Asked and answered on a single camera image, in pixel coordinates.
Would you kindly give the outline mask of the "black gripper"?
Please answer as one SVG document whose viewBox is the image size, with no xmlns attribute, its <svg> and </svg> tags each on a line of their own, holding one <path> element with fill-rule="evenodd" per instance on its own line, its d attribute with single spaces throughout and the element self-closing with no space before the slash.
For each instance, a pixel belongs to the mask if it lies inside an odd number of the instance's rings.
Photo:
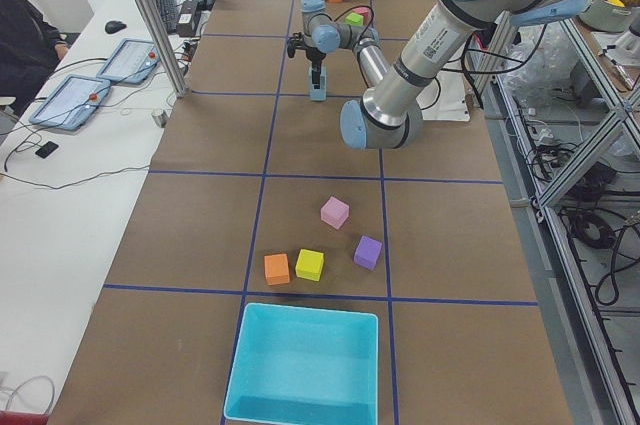
<svg viewBox="0 0 640 425">
<path fill-rule="evenodd" d="M 326 54 L 316 47 L 307 47 L 305 51 L 306 58 L 311 62 L 309 67 L 310 87 L 321 87 L 321 67 L 322 62 L 326 58 Z"/>
</svg>

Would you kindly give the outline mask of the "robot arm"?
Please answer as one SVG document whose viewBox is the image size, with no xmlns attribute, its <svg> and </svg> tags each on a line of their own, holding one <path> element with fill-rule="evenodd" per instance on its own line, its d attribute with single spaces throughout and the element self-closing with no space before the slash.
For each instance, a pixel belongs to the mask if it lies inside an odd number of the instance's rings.
<svg viewBox="0 0 640 425">
<path fill-rule="evenodd" d="M 324 0 L 302 0 L 303 30 L 288 49 L 324 58 L 337 49 L 353 52 L 368 85 L 340 114 L 343 141 L 354 149 L 395 149 L 410 144 L 422 129 L 419 94 L 437 77 L 471 35 L 508 13 L 516 27 L 574 17 L 589 0 L 437 0 L 393 63 L 377 36 L 365 27 L 338 23 L 326 15 Z"/>
</svg>

